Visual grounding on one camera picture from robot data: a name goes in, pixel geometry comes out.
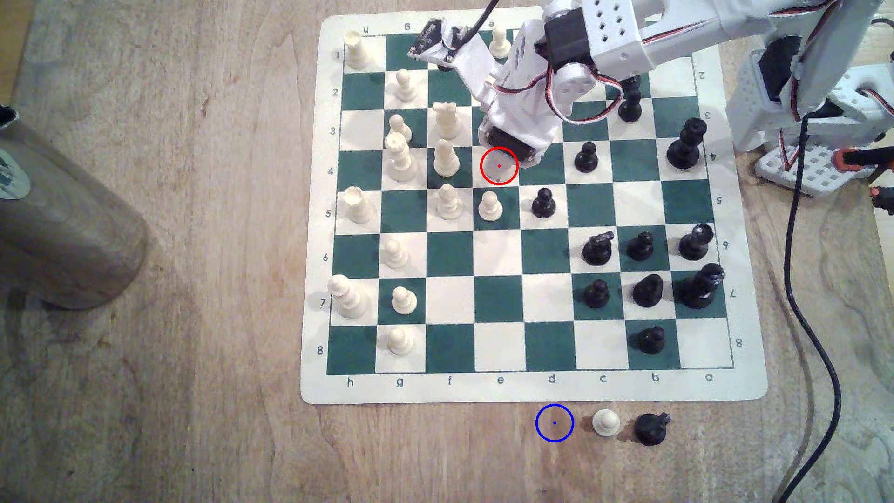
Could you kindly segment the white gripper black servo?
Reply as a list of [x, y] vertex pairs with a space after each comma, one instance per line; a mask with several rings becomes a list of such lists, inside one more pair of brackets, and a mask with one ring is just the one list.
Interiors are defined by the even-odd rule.
[[478, 98], [486, 111], [479, 140], [509, 149], [522, 168], [535, 166], [570, 119], [573, 103], [596, 86], [582, 17], [527, 20]]

